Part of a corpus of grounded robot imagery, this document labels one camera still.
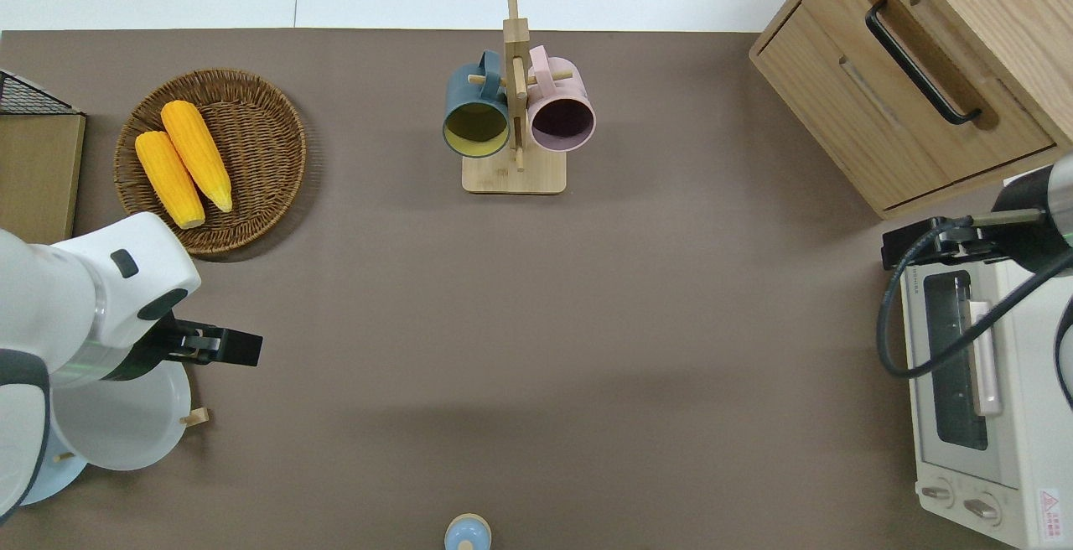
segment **oven knob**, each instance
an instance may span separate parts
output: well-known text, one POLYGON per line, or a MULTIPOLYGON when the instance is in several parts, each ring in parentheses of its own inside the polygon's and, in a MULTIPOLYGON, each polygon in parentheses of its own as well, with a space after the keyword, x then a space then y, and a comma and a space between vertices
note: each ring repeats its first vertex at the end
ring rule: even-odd
POLYGON ((941 487, 922 487, 921 495, 926 495, 936 500, 950 500, 950 490, 945 490, 941 487))
POLYGON ((1002 512, 999 511, 998 502, 989 493, 985 493, 982 499, 966 500, 962 506, 965 506, 966 510, 973 512, 973 515, 991 525, 997 525, 1002 520, 1002 512))
POLYGON ((942 477, 936 478, 927 485, 917 482, 916 493, 920 493, 924 497, 930 497, 946 508, 954 505, 954 488, 950 485, 950 481, 942 477))

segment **woven tray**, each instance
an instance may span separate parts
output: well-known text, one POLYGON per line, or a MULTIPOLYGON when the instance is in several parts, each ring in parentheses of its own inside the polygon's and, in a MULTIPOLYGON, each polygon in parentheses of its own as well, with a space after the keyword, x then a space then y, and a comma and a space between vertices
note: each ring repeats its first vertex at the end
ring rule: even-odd
POLYGON ((276 87, 239 70, 197 70, 168 80, 142 100, 119 133, 114 180, 127 213, 149 210, 172 227, 191 255, 222 255, 276 225, 294 203, 306 172, 306 131, 276 87), (161 206, 134 152, 144 131, 162 131, 160 110, 181 99, 201 110, 231 177, 234 207, 222 213, 207 198, 205 223, 178 228, 161 206))

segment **toaster oven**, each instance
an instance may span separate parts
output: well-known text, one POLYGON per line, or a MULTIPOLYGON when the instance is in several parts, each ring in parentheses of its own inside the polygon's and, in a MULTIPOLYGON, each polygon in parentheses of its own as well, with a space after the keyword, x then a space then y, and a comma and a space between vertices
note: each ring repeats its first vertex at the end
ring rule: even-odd
MULTIPOLYGON (((910 367, 1028 278, 1012 261, 909 267, 910 367)), ((1073 548, 1073 410, 1055 347, 1071 295, 1073 278, 1048 280, 970 351, 909 382, 922 507, 1017 548, 1073 548)))

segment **drawer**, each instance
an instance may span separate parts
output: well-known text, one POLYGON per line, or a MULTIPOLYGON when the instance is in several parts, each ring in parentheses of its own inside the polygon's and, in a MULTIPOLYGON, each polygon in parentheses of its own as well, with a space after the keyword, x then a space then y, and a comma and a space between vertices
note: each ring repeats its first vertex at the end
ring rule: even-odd
POLYGON ((872 209, 947 182, 912 133, 861 90, 841 49, 807 11, 794 12, 758 65, 872 209))
POLYGON ((998 182, 1058 152, 980 57, 979 42, 970 45, 962 20, 943 15, 939 2, 792 1, 752 53, 882 217, 998 182), (898 51, 911 63, 900 65, 898 51), (918 73, 915 80, 907 66, 918 73), (932 89, 930 96, 922 85, 932 89), (950 121, 973 110, 980 114, 970 121, 950 121))

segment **pink mug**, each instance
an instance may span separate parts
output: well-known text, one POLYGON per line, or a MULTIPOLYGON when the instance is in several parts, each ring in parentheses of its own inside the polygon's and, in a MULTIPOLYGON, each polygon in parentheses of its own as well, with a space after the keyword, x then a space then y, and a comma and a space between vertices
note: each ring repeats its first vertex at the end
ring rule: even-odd
POLYGON ((544 45, 529 49, 533 66, 529 76, 536 84, 529 87, 529 127, 533 142, 552 152, 578 149, 592 136, 596 115, 577 66, 561 57, 547 57, 544 45), (568 79, 553 79, 556 72, 568 71, 568 79))

